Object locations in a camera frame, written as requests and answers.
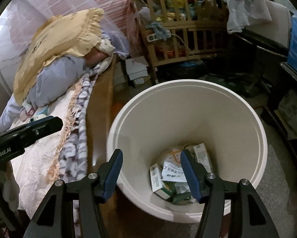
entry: power outlet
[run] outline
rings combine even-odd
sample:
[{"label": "power outlet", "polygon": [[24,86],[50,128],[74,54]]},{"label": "power outlet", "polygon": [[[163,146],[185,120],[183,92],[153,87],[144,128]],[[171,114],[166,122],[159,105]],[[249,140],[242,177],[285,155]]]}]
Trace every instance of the power outlet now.
[{"label": "power outlet", "polygon": [[[169,30],[167,30],[166,33],[167,33],[167,38],[170,38],[172,36],[172,34]],[[155,42],[155,41],[161,40],[161,38],[158,39],[156,37],[156,34],[150,34],[146,37],[146,39],[148,42]]]}]

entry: floor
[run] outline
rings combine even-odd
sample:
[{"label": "floor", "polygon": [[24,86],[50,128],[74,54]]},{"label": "floor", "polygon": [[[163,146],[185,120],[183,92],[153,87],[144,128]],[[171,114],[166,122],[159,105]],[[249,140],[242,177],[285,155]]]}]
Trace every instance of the floor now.
[{"label": "floor", "polygon": [[[131,88],[131,92],[125,98],[135,96],[144,88],[139,90]],[[256,112],[260,115],[262,109],[259,106],[266,104],[267,97],[265,94],[260,94],[246,100],[253,108],[257,108]],[[262,123],[268,140],[268,160],[256,190],[270,213],[280,238],[293,238],[297,234],[297,171],[276,130]],[[192,238],[195,236],[198,224],[172,223],[157,219],[136,208],[121,192],[117,193],[114,200],[116,209],[107,208],[108,213],[104,216],[105,222],[110,222],[112,237]],[[116,225],[123,228],[114,230],[112,227]]]}]

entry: trash can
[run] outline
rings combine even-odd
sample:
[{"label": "trash can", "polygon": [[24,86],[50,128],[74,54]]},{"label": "trash can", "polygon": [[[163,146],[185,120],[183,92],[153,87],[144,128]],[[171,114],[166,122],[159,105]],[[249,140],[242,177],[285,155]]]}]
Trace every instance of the trash can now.
[{"label": "trash can", "polygon": [[[130,100],[115,118],[107,159],[123,151],[118,186],[136,206],[161,219],[199,222],[203,205],[173,205],[152,192],[149,167],[174,145],[204,143],[223,180],[247,178],[256,188],[267,161],[267,140],[251,106],[214,83],[176,80],[153,86]],[[225,203],[224,214],[230,212]]]}]

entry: pillow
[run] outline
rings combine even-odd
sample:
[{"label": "pillow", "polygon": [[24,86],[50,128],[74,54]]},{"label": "pillow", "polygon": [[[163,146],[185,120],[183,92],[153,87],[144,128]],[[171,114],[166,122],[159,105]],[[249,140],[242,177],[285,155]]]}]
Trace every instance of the pillow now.
[{"label": "pillow", "polygon": [[63,55],[84,56],[101,40],[103,10],[92,8],[61,17],[47,25],[31,43],[14,79],[14,96],[21,105],[43,67]]}]

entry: white plastic bag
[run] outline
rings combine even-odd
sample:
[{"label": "white plastic bag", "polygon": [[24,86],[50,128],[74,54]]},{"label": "white plastic bag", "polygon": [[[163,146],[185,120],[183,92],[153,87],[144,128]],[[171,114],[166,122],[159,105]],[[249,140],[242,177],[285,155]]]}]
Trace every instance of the white plastic bag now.
[{"label": "white plastic bag", "polygon": [[241,32],[244,26],[272,21],[265,0],[225,0],[229,9],[228,33]]}]

